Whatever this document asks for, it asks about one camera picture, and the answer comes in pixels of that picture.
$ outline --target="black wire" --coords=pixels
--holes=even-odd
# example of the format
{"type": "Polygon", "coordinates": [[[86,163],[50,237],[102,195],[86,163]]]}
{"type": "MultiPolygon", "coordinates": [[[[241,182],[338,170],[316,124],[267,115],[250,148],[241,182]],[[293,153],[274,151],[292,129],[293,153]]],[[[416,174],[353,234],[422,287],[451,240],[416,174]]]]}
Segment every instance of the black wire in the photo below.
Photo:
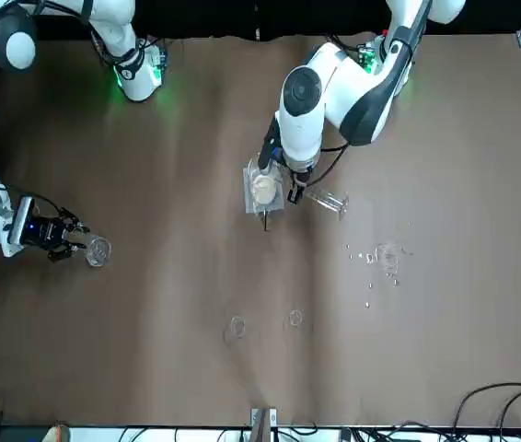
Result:
{"type": "Polygon", "coordinates": [[[220,442],[220,439],[222,436],[227,432],[227,430],[223,430],[222,433],[220,433],[220,436],[217,437],[217,440],[215,442],[220,442]]]}
{"type": "Polygon", "coordinates": [[[461,412],[463,411],[463,407],[465,406],[465,402],[467,402],[472,396],[475,396],[478,393],[481,393],[483,391],[487,390],[493,390],[493,389],[499,389],[502,387],[521,387],[521,382],[500,382],[497,384],[490,384],[486,385],[485,387],[480,387],[478,389],[475,389],[474,391],[469,392],[461,401],[459,404],[459,407],[457,409],[457,414],[455,415],[455,420],[453,421],[453,426],[451,428],[451,433],[455,434],[457,431],[457,425],[459,422],[459,417],[461,415],[461,412]]]}
{"type": "Polygon", "coordinates": [[[135,441],[138,439],[138,437],[140,437],[141,435],[143,435],[143,434],[144,434],[146,431],[148,431],[149,429],[150,429],[150,428],[148,428],[148,427],[147,427],[147,428],[142,428],[140,431],[138,431],[138,432],[135,434],[134,437],[132,437],[132,438],[130,439],[130,442],[135,442],[135,441]]]}
{"type": "Polygon", "coordinates": [[[117,442],[122,442],[123,440],[123,437],[125,436],[125,434],[128,432],[128,428],[124,428],[123,431],[122,431],[122,435],[120,436],[119,439],[117,439],[117,442]]]}
{"type": "Polygon", "coordinates": [[[283,435],[283,436],[287,436],[289,437],[291,440],[293,440],[294,442],[300,442],[300,440],[293,436],[293,435],[290,435],[289,433],[285,433],[285,431],[281,431],[281,430],[277,430],[277,434],[278,435],[283,435]]]}
{"type": "Polygon", "coordinates": [[[361,431],[356,428],[349,428],[351,430],[351,434],[353,435],[353,438],[355,442],[365,442],[363,437],[361,436],[361,431]]]}
{"type": "Polygon", "coordinates": [[[351,46],[350,44],[346,44],[344,41],[341,40],[341,38],[338,35],[335,34],[326,34],[326,40],[329,40],[336,44],[337,46],[340,46],[345,51],[351,51],[351,52],[359,52],[359,49],[355,46],[351,46]]]}
{"type": "Polygon", "coordinates": [[[521,398],[521,391],[519,391],[516,395],[514,395],[510,401],[504,406],[504,409],[502,413],[500,414],[500,419],[498,423],[498,427],[500,428],[500,441],[502,442],[504,440],[504,419],[506,417],[506,414],[508,413],[508,409],[512,406],[512,404],[517,401],[519,398],[521,398]]]}
{"type": "Polygon", "coordinates": [[[336,156],[336,158],[334,158],[334,161],[332,161],[332,163],[328,166],[328,168],[326,170],[324,170],[324,173],[322,173],[315,180],[307,183],[306,187],[313,186],[315,184],[318,184],[320,181],[324,180],[328,176],[328,174],[331,173],[332,170],[336,167],[336,164],[341,160],[342,155],[344,154],[344,152],[346,152],[346,149],[348,149],[348,147],[349,147],[348,143],[347,143],[347,145],[343,146],[340,153],[336,156]]]}
{"type": "Polygon", "coordinates": [[[54,209],[56,209],[56,212],[60,213],[60,210],[61,210],[60,207],[58,207],[54,201],[52,201],[49,198],[46,198],[45,196],[42,196],[38,193],[26,191],[24,189],[21,189],[18,186],[12,185],[12,184],[4,184],[1,181],[0,181],[0,185],[3,186],[3,187],[0,187],[0,191],[7,191],[10,189],[14,192],[20,193],[22,196],[30,196],[32,198],[37,198],[39,200],[43,200],[46,203],[50,204],[54,209]]]}
{"type": "Polygon", "coordinates": [[[343,145],[339,145],[338,147],[326,147],[324,149],[320,149],[320,152],[340,152],[348,145],[348,143],[344,143],[343,145]]]}
{"type": "Polygon", "coordinates": [[[299,431],[298,429],[296,428],[289,428],[289,431],[293,431],[294,433],[296,433],[298,436],[313,436],[315,435],[317,432],[318,432],[318,427],[316,426],[316,424],[313,424],[313,427],[310,431],[308,432],[305,432],[305,431],[299,431]]]}

